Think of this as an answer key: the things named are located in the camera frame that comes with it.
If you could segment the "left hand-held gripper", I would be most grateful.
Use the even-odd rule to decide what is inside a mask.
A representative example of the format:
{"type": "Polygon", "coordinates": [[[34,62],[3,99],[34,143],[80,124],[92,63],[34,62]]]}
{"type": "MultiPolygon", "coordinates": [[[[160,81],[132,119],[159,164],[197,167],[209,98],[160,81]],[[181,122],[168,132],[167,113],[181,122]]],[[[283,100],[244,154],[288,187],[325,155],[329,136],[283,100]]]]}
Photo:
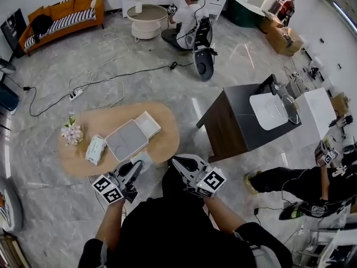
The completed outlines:
{"type": "Polygon", "coordinates": [[[122,163],[113,171],[100,175],[91,186],[107,204],[113,204],[121,199],[126,199],[132,203],[138,194],[134,182],[142,168],[143,162],[141,160],[122,163]]]}

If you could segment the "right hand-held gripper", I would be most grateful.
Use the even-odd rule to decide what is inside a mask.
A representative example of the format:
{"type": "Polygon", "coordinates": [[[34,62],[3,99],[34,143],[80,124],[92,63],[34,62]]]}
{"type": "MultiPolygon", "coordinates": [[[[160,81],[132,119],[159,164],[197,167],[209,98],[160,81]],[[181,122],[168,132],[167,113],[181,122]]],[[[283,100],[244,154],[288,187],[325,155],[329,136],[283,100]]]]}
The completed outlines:
{"type": "Polygon", "coordinates": [[[187,191],[197,196],[213,198],[227,181],[219,168],[197,155],[174,155],[171,162],[187,185],[187,191]]]}

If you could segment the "person's left forearm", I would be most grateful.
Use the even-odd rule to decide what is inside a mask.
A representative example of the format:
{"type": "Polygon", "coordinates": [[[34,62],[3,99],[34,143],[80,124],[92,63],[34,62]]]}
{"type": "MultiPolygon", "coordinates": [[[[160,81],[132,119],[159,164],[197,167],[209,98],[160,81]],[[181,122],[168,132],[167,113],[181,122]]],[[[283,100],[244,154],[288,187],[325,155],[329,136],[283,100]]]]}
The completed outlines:
{"type": "Polygon", "coordinates": [[[118,247],[125,202],[125,199],[121,199],[108,205],[103,221],[95,235],[95,239],[106,243],[111,251],[115,251],[118,247]]]}

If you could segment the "person's right forearm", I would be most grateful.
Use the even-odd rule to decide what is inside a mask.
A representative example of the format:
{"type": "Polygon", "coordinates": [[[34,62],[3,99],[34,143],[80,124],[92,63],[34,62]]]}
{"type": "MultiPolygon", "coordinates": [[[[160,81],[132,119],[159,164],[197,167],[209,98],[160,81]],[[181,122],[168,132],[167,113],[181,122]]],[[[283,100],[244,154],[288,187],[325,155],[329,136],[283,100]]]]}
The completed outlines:
{"type": "Polygon", "coordinates": [[[222,232],[233,234],[236,229],[246,224],[246,221],[230,209],[219,197],[203,197],[203,200],[218,229],[222,232]]]}

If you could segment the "oval wooden coffee table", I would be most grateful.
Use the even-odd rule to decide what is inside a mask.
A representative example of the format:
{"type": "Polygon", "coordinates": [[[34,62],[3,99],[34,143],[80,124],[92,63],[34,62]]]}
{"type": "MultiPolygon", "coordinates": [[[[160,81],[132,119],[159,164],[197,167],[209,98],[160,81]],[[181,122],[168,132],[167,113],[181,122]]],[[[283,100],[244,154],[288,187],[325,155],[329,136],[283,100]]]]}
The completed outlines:
{"type": "Polygon", "coordinates": [[[97,166],[85,159],[92,137],[94,135],[107,137],[121,125],[130,119],[136,119],[145,111],[160,125],[161,130],[149,140],[144,150],[156,164],[167,161],[179,147],[179,129],[173,113],[166,105],[149,101],[113,108],[98,108],[77,115],[75,123],[81,126],[83,140],[78,145],[68,145],[62,136],[58,137],[59,159],[64,170],[79,178],[105,174],[113,170],[119,162],[109,149],[104,150],[97,166]]]}

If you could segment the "white wet wipes pack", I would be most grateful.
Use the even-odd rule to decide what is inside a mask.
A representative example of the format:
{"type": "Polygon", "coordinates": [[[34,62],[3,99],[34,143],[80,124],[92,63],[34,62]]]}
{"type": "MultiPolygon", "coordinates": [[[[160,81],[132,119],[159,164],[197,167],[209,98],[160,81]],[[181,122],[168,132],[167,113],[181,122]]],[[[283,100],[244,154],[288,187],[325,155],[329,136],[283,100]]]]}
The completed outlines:
{"type": "Polygon", "coordinates": [[[106,146],[107,143],[104,138],[99,135],[93,136],[87,148],[85,159],[97,166],[100,163],[106,146]]]}

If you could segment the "dark wooden vanity cabinet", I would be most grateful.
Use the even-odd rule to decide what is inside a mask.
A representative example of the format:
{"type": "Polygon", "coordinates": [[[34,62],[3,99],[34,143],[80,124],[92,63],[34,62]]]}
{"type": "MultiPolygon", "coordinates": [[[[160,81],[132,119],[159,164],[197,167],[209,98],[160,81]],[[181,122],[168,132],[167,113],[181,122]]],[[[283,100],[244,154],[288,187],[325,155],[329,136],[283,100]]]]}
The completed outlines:
{"type": "Polygon", "coordinates": [[[288,120],[286,123],[265,130],[251,105],[250,98],[271,94],[273,86],[261,84],[224,87],[217,99],[196,124],[205,127],[216,162],[253,151],[293,131],[301,125],[288,120]]]}

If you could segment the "pink flower bouquet vase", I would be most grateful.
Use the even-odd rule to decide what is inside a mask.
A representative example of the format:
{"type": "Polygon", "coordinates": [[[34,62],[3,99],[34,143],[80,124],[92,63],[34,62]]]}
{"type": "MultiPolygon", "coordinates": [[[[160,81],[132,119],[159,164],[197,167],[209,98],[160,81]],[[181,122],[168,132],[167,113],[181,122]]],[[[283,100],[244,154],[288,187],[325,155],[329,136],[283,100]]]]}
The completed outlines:
{"type": "Polygon", "coordinates": [[[67,145],[78,145],[83,140],[84,134],[81,126],[75,123],[74,116],[69,116],[68,123],[61,128],[61,136],[67,145]]]}

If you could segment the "person's black clothes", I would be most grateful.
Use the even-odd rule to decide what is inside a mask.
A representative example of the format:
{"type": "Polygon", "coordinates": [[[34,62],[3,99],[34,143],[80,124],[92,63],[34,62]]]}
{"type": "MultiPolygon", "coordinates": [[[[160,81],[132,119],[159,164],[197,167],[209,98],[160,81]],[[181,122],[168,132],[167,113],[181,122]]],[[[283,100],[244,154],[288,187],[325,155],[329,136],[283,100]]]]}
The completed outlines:
{"type": "Polygon", "coordinates": [[[292,268],[289,249],[260,224],[246,221],[233,234],[218,229],[203,197],[184,190],[172,165],[162,192],[122,214],[115,251],[88,240],[78,268],[292,268]]]}

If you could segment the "white power strip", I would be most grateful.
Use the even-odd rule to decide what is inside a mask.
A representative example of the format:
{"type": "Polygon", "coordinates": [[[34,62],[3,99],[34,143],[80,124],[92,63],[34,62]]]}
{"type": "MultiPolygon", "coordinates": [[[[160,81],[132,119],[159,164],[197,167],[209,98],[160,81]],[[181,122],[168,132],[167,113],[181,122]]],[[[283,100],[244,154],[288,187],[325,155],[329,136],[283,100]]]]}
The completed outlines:
{"type": "Polygon", "coordinates": [[[83,90],[81,88],[79,89],[75,89],[72,91],[72,93],[70,93],[70,101],[74,101],[76,100],[77,98],[79,98],[81,95],[83,94],[83,90]]]}

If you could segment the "white sink basin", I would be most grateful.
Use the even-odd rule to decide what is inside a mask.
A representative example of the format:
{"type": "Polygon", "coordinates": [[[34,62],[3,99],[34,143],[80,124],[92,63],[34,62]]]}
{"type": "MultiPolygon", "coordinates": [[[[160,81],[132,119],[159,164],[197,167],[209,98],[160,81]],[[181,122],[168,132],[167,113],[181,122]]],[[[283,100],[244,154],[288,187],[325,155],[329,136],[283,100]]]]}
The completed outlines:
{"type": "Polygon", "coordinates": [[[270,131],[288,122],[281,98],[272,93],[251,95],[250,105],[260,126],[270,131]]]}

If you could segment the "black faucet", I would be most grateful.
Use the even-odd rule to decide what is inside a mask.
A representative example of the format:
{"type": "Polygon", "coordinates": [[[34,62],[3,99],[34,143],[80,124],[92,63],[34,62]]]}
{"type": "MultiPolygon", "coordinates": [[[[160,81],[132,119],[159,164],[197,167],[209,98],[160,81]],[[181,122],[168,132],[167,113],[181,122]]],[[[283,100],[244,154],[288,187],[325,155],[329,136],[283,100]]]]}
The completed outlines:
{"type": "Polygon", "coordinates": [[[264,82],[259,85],[257,93],[262,93],[266,87],[270,89],[273,95],[276,95],[279,91],[278,81],[274,74],[271,74],[264,82]]]}

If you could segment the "glass pot lid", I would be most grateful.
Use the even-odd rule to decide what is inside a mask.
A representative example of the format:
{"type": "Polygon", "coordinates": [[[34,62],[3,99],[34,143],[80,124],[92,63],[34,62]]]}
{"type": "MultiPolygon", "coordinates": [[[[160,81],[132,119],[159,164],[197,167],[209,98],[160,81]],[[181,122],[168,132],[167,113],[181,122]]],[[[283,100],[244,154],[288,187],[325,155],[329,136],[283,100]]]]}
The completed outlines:
{"type": "Polygon", "coordinates": [[[293,124],[299,124],[301,122],[300,109],[295,99],[289,94],[284,94],[281,101],[288,120],[293,124]]]}

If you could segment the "white round lounge chair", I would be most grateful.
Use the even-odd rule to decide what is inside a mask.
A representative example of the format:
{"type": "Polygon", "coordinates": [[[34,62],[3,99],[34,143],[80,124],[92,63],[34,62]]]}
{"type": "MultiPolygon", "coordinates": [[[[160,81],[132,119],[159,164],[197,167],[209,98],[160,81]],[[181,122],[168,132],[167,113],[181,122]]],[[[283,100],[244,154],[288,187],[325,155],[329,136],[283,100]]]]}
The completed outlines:
{"type": "Polygon", "coordinates": [[[22,206],[13,186],[0,176],[0,228],[17,233],[23,227],[22,206]]]}

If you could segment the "white cube appliance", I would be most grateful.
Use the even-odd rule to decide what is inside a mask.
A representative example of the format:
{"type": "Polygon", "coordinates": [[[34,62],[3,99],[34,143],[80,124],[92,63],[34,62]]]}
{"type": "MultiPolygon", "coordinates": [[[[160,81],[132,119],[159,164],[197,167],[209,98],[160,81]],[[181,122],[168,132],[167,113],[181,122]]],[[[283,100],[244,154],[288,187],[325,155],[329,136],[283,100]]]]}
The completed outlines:
{"type": "Polygon", "coordinates": [[[324,88],[303,93],[296,99],[301,125],[292,131],[291,140],[297,147],[320,142],[328,133],[336,113],[324,88]]]}

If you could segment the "wooden shelf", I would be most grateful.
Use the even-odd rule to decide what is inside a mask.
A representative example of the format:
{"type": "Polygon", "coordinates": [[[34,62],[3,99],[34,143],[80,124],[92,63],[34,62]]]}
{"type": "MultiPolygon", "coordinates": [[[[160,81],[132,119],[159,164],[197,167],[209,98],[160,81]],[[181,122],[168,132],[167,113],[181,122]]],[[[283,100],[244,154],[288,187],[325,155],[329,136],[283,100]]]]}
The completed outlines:
{"type": "Polygon", "coordinates": [[[0,235],[0,268],[32,268],[17,238],[11,234],[0,235]]]}

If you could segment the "round white side table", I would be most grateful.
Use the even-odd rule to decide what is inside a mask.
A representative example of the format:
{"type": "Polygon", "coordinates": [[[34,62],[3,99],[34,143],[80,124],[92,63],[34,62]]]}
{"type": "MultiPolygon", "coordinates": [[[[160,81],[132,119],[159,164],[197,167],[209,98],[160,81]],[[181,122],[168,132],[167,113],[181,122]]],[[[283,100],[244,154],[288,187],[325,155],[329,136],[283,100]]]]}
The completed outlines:
{"type": "Polygon", "coordinates": [[[167,9],[154,4],[143,4],[142,12],[137,13],[136,7],[127,10],[127,18],[132,21],[131,31],[135,43],[150,40],[162,32],[162,21],[168,17],[167,9]]]}

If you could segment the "cardboard boxes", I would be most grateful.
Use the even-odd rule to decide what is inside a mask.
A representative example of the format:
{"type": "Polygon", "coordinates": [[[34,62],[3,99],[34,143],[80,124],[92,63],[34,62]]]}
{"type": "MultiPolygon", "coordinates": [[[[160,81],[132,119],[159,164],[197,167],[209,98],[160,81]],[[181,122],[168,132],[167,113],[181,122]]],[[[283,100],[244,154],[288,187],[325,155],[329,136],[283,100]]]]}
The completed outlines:
{"type": "Polygon", "coordinates": [[[267,41],[276,53],[284,56],[293,56],[300,51],[303,40],[293,29],[284,26],[275,15],[263,11],[265,17],[259,24],[259,29],[266,35],[267,41]]]}

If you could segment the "dark green curved counter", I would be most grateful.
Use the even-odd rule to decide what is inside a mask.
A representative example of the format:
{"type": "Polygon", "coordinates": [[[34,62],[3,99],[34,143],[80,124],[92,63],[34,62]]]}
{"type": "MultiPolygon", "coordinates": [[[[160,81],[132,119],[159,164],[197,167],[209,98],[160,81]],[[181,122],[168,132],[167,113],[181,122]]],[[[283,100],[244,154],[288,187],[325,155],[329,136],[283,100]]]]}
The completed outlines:
{"type": "Polygon", "coordinates": [[[242,0],[227,0],[224,16],[239,27],[257,27],[265,18],[264,12],[242,0]]]}

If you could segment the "black bag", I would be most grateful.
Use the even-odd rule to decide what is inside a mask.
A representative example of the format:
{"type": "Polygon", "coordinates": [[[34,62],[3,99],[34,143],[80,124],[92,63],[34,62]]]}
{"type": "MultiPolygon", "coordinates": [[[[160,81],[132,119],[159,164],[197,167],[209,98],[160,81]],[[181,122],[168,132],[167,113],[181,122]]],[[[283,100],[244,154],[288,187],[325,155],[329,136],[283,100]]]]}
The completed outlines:
{"type": "Polygon", "coordinates": [[[35,43],[40,42],[40,35],[44,35],[48,29],[52,26],[53,20],[51,16],[40,14],[33,19],[31,22],[31,27],[34,34],[35,43]]]}

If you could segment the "orange striped sofa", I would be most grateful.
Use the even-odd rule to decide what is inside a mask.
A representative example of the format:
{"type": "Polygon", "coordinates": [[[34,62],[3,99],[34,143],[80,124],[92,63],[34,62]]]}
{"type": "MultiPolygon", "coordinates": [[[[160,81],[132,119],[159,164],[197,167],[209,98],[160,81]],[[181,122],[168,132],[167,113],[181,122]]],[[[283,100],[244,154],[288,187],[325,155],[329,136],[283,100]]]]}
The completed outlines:
{"type": "Polygon", "coordinates": [[[21,35],[19,45],[28,55],[40,46],[73,32],[94,26],[103,27],[104,14],[104,0],[63,0],[52,6],[42,6],[28,15],[29,25],[21,35]],[[37,36],[32,24],[41,15],[50,17],[52,25],[37,36]]]}

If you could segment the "black framed picture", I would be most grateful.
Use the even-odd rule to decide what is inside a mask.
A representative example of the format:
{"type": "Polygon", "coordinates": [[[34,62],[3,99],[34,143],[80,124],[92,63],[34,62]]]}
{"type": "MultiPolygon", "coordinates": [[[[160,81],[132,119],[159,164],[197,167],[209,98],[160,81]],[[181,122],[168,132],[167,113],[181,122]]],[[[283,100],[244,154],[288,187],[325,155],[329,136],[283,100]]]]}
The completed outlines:
{"type": "Polygon", "coordinates": [[[27,25],[20,8],[13,12],[0,26],[8,46],[12,50],[12,55],[16,58],[21,58],[25,55],[25,52],[20,47],[20,37],[24,33],[26,27],[27,25]]]}

